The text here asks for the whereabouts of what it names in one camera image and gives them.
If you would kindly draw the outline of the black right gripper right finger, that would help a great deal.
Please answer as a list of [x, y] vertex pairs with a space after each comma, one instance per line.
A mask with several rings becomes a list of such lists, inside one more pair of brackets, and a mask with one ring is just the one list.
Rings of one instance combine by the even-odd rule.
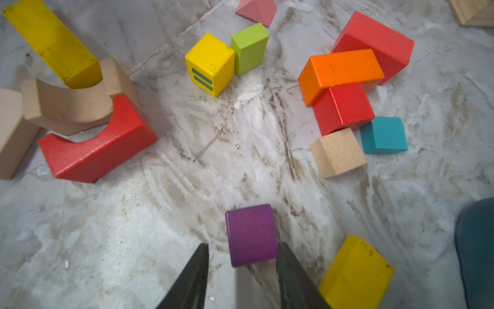
[[278, 243], [276, 268], [281, 308], [331, 308], [286, 242]]

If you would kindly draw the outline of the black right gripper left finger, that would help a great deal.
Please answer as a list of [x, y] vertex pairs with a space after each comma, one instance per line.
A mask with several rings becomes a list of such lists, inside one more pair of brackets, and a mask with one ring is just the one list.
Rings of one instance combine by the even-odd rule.
[[208, 244], [201, 243], [157, 308], [204, 308], [208, 269]]

